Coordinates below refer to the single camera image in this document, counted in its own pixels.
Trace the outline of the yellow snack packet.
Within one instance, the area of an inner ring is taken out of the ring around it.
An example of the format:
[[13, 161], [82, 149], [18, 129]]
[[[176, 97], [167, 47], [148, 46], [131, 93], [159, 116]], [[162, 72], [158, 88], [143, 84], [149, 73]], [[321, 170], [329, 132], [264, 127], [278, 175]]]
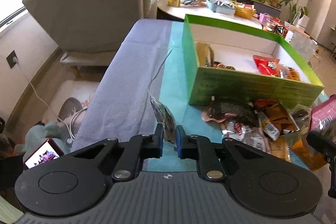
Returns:
[[312, 171], [319, 170], [327, 164], [323, 155], [307, 143], [308, 132], [299, 135], [291, 145], [291, 150]]

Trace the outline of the pink white snack pouch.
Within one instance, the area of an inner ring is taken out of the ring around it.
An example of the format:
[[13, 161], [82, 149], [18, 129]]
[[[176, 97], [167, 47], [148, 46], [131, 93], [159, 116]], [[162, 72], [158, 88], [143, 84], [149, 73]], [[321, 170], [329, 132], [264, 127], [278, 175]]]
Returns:
[[330, 138], [335, 130], [335, 94], [311, 111], [310, 131], [317, 130]]

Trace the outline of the small dark foil snack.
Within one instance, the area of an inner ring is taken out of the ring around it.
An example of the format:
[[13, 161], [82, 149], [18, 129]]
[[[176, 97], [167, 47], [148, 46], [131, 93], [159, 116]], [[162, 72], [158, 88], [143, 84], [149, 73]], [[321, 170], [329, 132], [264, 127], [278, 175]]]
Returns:
[[165, 141], [176, 145], [177, 125], [173, 114], [167, 106], [151, 95], [150, 91], [147, 92], [157, 123], [163, 126], [163, 138]]

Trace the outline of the brown barcode snack packet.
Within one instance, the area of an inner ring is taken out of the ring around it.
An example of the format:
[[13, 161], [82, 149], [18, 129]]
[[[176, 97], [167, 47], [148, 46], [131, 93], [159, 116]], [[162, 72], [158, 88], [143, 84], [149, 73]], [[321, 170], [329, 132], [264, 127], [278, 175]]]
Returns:
[[281, 135], [299, 130], [292, 116], [280, 102], [261, 99], [253, 104], [259, 116], [261, 129], [272, 141], [276, 141]]

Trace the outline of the white red snack packet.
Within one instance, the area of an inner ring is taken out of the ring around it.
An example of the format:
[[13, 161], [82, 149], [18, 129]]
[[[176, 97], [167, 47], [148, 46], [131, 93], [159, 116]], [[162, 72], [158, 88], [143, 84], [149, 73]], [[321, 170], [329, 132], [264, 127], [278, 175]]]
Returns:
[[240, 123], [235, 119], [227, 119], [220, 124], [222, 138], [231, 138], [246, 145], [270, 153], [270, 147], [264, 133], [258, 127]]

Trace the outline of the colourful table mat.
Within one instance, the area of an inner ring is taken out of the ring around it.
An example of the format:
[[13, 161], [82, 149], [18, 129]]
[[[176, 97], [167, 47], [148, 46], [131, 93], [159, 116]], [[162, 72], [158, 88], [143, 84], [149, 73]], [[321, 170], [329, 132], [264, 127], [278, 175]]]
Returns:
[[159, 100], [172, 112], [177, 124], [188, 134], [204, 135], [220, 142], [222, 134], [218, 124], [201, 120], [206, 106], [191, 105], [187, 99], [187, 82], [182, 48], [183, 22], [173, 22], [169, 40], [169, 57], [163, 62], [163, 76]]

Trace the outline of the green cardboard box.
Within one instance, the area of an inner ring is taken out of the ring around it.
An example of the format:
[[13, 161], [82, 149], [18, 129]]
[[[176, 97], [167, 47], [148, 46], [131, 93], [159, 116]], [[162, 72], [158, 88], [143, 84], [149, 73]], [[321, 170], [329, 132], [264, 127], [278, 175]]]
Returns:
[[[186, 15], [182, 35], [187, 99], [206, 106], [212, 96], [269, 99], [292, 108], [310, 106], [324, 90], [307, 61], [281, 36], [250, 26]], [[299, 80], [262, 74], [254, 56], [293, 68]]]

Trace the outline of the smartphone with lit screen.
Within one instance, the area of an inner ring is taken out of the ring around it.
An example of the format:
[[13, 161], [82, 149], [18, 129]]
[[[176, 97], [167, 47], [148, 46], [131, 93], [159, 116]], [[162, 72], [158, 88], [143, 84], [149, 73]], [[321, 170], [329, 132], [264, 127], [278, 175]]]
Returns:
[[52, 138], [48, 138], [23, 162], [24, 169], [31, 169], [63, 155], [64, 152], [55, 141]]

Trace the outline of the clear glass mug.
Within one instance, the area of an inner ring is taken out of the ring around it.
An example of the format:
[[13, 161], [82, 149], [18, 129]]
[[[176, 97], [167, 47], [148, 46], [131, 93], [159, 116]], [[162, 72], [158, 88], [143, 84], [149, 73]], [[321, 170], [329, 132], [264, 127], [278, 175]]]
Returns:
[[309, 35], [301, 30], [290, 30], [290, 45], [301, 55], [301, 57], [313, 69], [317, 69], [321, 64], [321, 58], [318, 55], [318, 44]]

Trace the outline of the tall green leaf plant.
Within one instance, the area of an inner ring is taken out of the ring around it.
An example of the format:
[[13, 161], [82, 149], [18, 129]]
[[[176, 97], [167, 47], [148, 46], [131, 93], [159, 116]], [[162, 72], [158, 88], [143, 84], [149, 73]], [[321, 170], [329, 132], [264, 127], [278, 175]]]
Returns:
[[289, 6], [289, 14], [287, 18], [287, 22], [291, 25], [295, 25], [296, 22], [301, 19], [304, 15], [308, 16], [308, 9], [306, 6], [299, 5], [300, 0], [281, 0], [280, 3], [285, 6]]

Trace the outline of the yellow woven basket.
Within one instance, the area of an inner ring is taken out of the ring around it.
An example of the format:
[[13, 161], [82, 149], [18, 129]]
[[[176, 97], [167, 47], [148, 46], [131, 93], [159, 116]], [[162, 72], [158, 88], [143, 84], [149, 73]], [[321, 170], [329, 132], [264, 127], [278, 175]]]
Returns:
[[235, 16], [244, 18], [244, 19], [252, 19], [253, 16], [256, 14], [256, 9], [250, 8], [242, 8], [239, 6], [235, 7]]

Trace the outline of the grey blue storage tray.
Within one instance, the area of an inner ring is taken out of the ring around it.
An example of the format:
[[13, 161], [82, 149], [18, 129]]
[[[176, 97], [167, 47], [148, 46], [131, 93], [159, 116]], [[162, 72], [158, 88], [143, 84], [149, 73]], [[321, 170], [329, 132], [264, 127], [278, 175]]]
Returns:
[[231, 6], [227, 5], [217, 5], [215, 3], [212, 3], [210, 0], [206, 0], [207, 7], [212, 11], [216, 12], [218, 14], [233, 16], [235, 14], [235, 9]]

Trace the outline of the beige sofa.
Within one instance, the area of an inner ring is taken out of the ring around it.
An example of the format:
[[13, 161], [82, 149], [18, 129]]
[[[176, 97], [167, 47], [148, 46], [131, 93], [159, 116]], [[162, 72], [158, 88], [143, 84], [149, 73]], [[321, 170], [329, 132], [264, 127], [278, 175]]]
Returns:
[[157, 16], [158, 0], [23, 0], [62, 50], [60, 62], [107, 66], [140, 19]]

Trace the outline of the wall power socket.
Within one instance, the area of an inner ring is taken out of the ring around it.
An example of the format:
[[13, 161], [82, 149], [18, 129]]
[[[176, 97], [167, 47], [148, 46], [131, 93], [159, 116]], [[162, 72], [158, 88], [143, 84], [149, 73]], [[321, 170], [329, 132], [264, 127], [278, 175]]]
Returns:
[[17, 63], [18, 63], [18, 58], [15, 53], [15, 50], [13, 50], [7, 57], [6, 57], [7, 63], [9, 67], [12, 69]]

